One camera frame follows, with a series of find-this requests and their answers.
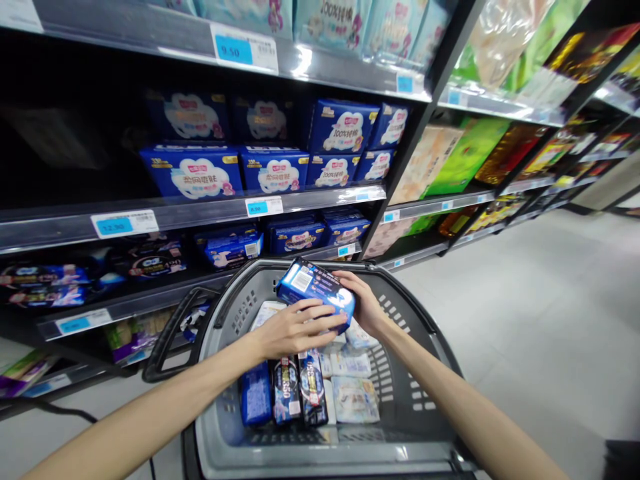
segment white tile floor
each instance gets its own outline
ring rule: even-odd
[[[397,276],[436,318],[468,381],[570,478],[601,477],[605,439],[640,440],[640,221],[555,211]],[[114,379],[57,404],[102,417],[148,388]],[[0,422],[2,478],[85,426],[39,411]],[[156,454],[160,480],[181,478],[179,456],[177,439]],[[148,466],[131,478],[150,478]]]

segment black basket handle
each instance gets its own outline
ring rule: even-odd
[[[209,306],[207,313],[204,316],[200,328],[198,328],[196,340],[191,346],[191,354],[189,356],[189,360],[187,360],[184,365],[178,365],[177,367],[162,370],[162,366],[164,365],[165,360],[167,359],[167,355],[169,354],[169,349],[171,348],[173,338],[175,337],[175,334],[180,327],[180,322],[190,312],[193,304],[196,301],[201,300],[202,298],[216,299],[217,297],[220,297],[220,292],[216,290],[204,287],[195,287],[190,290],[189,293],[186,294],[184,298],[182,298],[182,300],[180,300],[180,304],[178,304],[178,307],[173,312],[173,315],[165,325],[164,330],[162,330],[162,333],[160,333],[158,340],[156,340],[153,346],[151,355],[147,360],[147,365],[142,372],[142,380],[147,383],[155,383],[166,380],[198,363],[198,357],[200,356],[199,346],[202,344],[202,338],[205,334],[205,331],[207,330],[207,326],[216,307],[216,302],[214,301],[211,302],[211,305]]]

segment shopping basket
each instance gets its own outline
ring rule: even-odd
[[[154,346],[145,381],[164,380],[206,359],[249,331],[260,306],[277,300],[275,287],[291,264],[285,259],[247,263],[218,293],[189,292]],[[367,263],[317,262],[329,271],[349,270],[366,281],[385,312],[418,343],[460,374],[438,326],[421,304],[387,270]],[[213,298],[190,358],[162,370],[180,320],[193,305]],[[237,382],[227,388],[182,434],[185,478],[467,478],[473,463],[449,422],[435,408],[402,363],[380,345],[370,349],[371,380],[379,398],[380,422],[318,429],[245,428]]]

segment person's hand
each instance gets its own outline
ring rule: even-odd
[[[312,348],[324,347],[336,338],[330,330],[347,321],[344,314],[321,317],[335,313],[335,307],[322,305],[322,300],[300,300],[280,310],[264,325],[246,335],[253,342],[261,361],[280,359]]]
[[[332,272],[332,274],[340,279],[342,286],[358,296],[354,312],[354,317],[358,320],[358,324],[372,337],[382,340],[382,328],[386,325],[394,325],[394,323],[382,310],[377,298],[371,291],[371,287],[352,272],[338,270]]]

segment black cable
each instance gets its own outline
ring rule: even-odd
[[[85,412],[84,410],[66,409],[66,408],[58,407],[57,405],[46,402],[44,400],[40,400],[38,398],[17,397],[17,398],[10,398],[10,399],[0,399],[0,408],[10,407],[12,405],[28,405],[30,407],[35,407],[45,412],[53,413],[54,415],[75,415],[77,417],[83,418],[89,423],[98,422],[98,419],[96,417],[94,417],[90,413]],[[152,480],[156,480],[153,457],[149,458],[149,467],[151,468]]]

